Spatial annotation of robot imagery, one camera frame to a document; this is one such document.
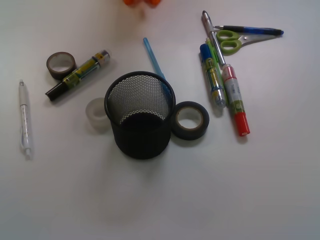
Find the blue pen cap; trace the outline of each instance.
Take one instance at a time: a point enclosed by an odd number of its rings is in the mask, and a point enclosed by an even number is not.
[[[206,61],[206,59],[209,59],[209,58],[212,59],[210,48],[209,48],[209,46],[207,44],[202,44],[200,46],[200,54],[201,54],[201,57],[202,57],[202,61]]]

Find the roll of tape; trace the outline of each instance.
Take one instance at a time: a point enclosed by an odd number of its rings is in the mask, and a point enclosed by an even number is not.
[[[105,111],[105,98],[93,99],[85,108],[85,114],[92,127],[103,129],[110,126],[110,120]]]
[[[56,52],[46,61],[51,76],[56,80],[63,80],[66,76],[76,69],[74,56],[67,52]]]
[[[196,140],[202,137],[209,125],[209,114],[199,103],[193,101],[180,102],[175,106],[172,116],[172,132],[183,140]]]

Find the red marker cap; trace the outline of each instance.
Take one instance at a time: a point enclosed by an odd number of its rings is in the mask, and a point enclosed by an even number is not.
[[[240,137],[243,137],[250,133],[246,114],[244,112],[239,112],[236,115],[234,115],[234,120]]]

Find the black electrical tape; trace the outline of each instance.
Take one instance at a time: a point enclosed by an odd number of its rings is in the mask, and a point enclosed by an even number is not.
[[[201,122],[200,124],[195,128],[185,128],[180,125],[178,122],[178,115],[183,109],[194,109],[200,113],[201,116]],[[202,137],[208,128],[209,125],[209,114],[207,110],[201,106],[199,103],[193,102],[193,101],[184,101],[180,102],[175,106],[172,118],[171,118],[171,131],[174,135],[176,135],[178,138],[183,140],[196,140],[200,137]]]
[[[63,80],[66,76],[73,72],[77,68],[74,56],[68,52],[56,52],[52,54],[46,61],[46,67],[48,68],[51,76],[56,80]],[[68,67],[64,71],[56,71],[55,67]]]

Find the black mesh pencil cup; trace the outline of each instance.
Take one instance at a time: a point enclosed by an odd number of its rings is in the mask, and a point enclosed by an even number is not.
[[[176,97],[157,74],[136,71],[118,78],[104,98],[117,146],[135,159],[151,159],[168,145]]]

